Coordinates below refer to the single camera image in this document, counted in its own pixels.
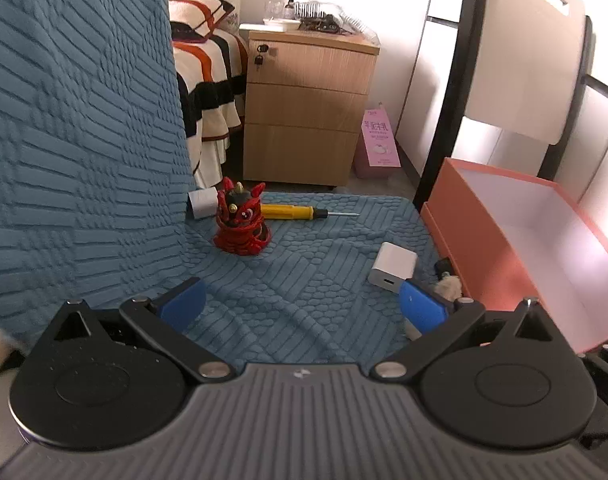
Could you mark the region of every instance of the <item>white power adapter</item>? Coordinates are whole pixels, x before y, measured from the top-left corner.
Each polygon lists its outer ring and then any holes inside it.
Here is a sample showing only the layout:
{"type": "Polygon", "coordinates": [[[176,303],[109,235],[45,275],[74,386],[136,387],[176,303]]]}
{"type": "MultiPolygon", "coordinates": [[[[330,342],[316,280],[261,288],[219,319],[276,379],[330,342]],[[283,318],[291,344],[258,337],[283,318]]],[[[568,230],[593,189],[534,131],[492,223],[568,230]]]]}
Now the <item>white power adapter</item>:
{"type": "Polygon", "coordinates": [[[379,248],[369,273],[369,282],[399,294],[402,282],[413,276],[417,254],[388,242],[379,248]]]}

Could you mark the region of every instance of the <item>blue textured blanket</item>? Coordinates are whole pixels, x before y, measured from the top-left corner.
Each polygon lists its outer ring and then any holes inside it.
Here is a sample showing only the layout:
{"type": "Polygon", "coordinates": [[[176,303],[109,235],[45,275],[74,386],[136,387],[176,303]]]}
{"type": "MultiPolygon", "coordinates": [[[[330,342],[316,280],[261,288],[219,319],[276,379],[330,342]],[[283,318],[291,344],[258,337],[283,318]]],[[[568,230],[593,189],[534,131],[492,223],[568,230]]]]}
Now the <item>blue textured blanket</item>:
{"type": "Polygon", "coordinates": [[[397,296],[367,282],[382,242],[412,249],[415,277],[435,282],[437,253],[413,204],[391,196],[264,193],[268,203],[358,212],[358,218],[268,221],[259,256],[213,247],[213,219],[190,226],[208,304],[188,335],[241,366],[248,361],[357,362],[368,367],[404,341],[397,296]]]}
{"type": "Polygon", "coordinates": [[[0,327],[30,348],[59,306],[115,306],[199,275],[189,335],[221,357],[368,364],[402,341],[365,282],[383,240],[436,254],[407,200],[276,196],[361,212],[273,222],[256,258],[185,220],[192,183],[166,0],[0,0],[0,327]]]}

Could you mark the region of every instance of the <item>red dragon figurine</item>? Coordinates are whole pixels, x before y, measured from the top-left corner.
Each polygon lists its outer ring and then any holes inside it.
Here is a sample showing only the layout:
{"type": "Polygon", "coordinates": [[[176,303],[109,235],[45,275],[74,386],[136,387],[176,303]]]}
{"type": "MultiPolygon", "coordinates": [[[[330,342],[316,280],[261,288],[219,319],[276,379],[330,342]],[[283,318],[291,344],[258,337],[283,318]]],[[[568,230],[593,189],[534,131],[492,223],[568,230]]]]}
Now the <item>red dragon figurine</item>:
{"type": "Polygon", "coordinates": [[[247,191],[241,182],[224,177],[224,189],[217,192],[217,225],[213,243],[227,253],[255,256],[271,241],[271,230],[261,214],[263,182],[247,191]]]}

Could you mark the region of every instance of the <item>chair backrest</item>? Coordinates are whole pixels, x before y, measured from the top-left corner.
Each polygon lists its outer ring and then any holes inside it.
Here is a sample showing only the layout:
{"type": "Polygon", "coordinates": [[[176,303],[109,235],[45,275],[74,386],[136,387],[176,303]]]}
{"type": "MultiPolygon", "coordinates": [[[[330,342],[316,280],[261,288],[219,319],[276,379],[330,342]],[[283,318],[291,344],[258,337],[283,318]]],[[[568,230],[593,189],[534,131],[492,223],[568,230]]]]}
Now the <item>chair backrest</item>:
{"type": "Polygon", "coordinates": [[[191,181],[167,0],[0,0],[0,328],[175,285],[191,181]]]}

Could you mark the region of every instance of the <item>drawer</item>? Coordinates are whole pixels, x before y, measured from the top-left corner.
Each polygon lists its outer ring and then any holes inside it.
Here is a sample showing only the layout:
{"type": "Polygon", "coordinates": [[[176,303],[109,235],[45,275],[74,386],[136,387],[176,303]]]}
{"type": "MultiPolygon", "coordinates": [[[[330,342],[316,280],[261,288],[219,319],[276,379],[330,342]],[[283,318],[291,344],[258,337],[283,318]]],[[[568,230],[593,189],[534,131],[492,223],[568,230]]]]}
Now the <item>drawer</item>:
{"type": "Polygon", "coordinates": [[[345,186],[357,134],[246,124],[244,179],[345,186]]]}
{"type": "Polygon", "coordinates": [[[366,99],[333,90],[251,83],[245,122],[360,132],[366,99]]]}
{"type": "Polygon", "coordinates": [[[248,82],[305,86],[367,94],[377,56],[325,46],[250,41],[248,82]],[[256,65],[257,47],[267,44],[263,64],[256,65]]]}

